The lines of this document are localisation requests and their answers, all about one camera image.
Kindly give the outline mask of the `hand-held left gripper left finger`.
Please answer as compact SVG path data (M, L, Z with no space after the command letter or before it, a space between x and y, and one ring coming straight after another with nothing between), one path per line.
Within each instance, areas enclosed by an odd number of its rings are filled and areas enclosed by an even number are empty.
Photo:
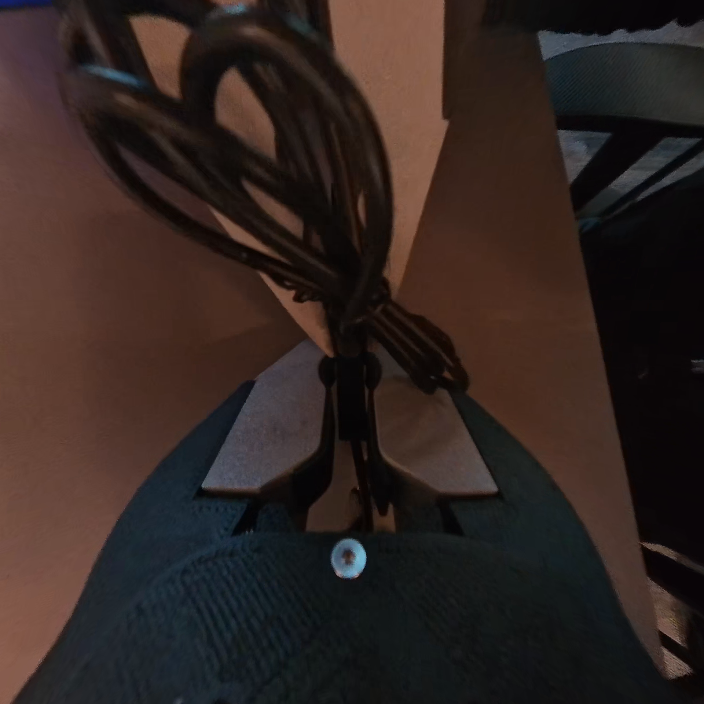
M334 362L304 341L253 382L201 485L207 495L281 504L303 529L330 488L336 446Z

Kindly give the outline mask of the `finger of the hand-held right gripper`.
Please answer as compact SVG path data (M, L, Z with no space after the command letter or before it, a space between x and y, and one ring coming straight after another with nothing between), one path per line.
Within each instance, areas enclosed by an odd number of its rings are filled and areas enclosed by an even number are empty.
M444 1L331 1L341 62L365 94L392 172L393 241L386 276L398 294L441 146Z
M157 88L173 99L180 99L180 55L187 43L188 28L176 21L145 14L131 19L130 25L136 33L137 43ZM234 70L225 76L224 85L218 90L216 120L219 125L242 138L248 146L270 158L277 158L279 138L272 119L244 78L238 77ZM289 228L297 237L303 235L303 221L289 208L252 184L246 184L246 190L269 216ZM321 304L296 303L292 291L283 289L266 275L261 277L296 324L325 353L330 354L331 342Z

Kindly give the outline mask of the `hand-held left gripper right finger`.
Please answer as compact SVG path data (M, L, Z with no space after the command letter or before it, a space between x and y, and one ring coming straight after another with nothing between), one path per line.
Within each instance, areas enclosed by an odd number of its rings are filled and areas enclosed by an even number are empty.
M381 515L498 494L447 390L422 392L381 346L365 371L368 476Z

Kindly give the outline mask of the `black usb hub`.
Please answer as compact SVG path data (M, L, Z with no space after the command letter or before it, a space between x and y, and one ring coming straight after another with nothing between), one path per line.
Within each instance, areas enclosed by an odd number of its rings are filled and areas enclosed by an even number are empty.
M365 442L368 437L365 357L338 356L335 365L339 439Z

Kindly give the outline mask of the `black office chair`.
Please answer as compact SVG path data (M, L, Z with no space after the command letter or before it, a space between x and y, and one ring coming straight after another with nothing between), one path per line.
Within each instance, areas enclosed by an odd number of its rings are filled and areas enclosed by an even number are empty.
M703 155L702 47L596 44L549 58L546 78L559 130L606 136L569 186L583 223L610 219ZM615 187L667 140L685 144L637 183Z

